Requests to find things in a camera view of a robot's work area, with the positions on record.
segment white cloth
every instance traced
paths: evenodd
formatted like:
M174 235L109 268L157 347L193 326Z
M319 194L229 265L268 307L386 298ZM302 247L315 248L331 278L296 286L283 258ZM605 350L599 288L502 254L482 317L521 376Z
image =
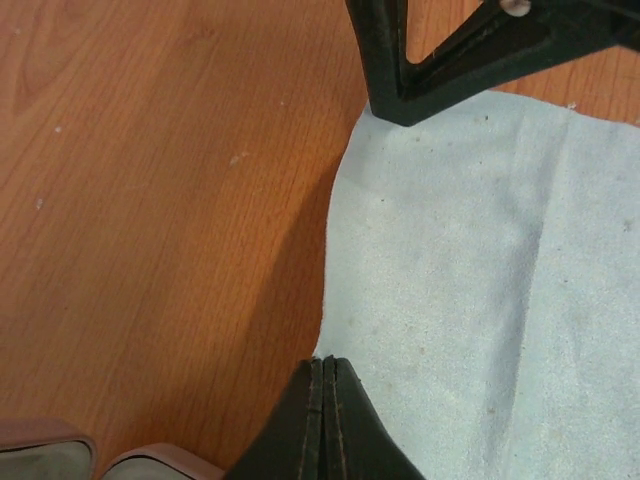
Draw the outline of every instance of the white cloth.
M365 109L315 355L429 480L640 479L640 129L484 92Z

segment wooden table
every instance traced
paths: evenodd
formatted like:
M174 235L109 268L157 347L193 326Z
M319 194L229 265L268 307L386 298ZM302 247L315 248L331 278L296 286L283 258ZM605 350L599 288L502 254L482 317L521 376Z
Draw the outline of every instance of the wooden table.
M410 58L477 0L412 2ZM0 416L229 467L322 315L366 101L341 0L0 2ZM640 121L640 56L504 87Z

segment wooden surface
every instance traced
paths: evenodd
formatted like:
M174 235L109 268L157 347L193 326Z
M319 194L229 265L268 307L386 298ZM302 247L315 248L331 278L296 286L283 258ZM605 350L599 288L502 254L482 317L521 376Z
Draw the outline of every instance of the wooden surface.
M412 2L410 57L476 5ZM639 87L616 49L504 89L634 123ZM0 89L0 417L229 467L318 334L342 1L4 0Z

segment wood grain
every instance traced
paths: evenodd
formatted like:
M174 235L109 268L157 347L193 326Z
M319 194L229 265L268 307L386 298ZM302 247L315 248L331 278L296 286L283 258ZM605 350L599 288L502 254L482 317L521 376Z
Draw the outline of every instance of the wood grain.
M411 3L411 56L476 0ZM366 101L341 0L0 2L0 416L229 467L322 315ZM503 87L640 121L618 49Z

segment brown wooden tabletop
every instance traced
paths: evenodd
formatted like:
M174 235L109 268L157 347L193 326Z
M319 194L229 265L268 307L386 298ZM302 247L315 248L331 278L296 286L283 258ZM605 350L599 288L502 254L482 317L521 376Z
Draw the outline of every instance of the brown wooden tabletop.
M410 58L476 6L412 1ZM229 467L319 330L343 2L4 0L0 89L0 417ZM504 89L640 122L619 49Z

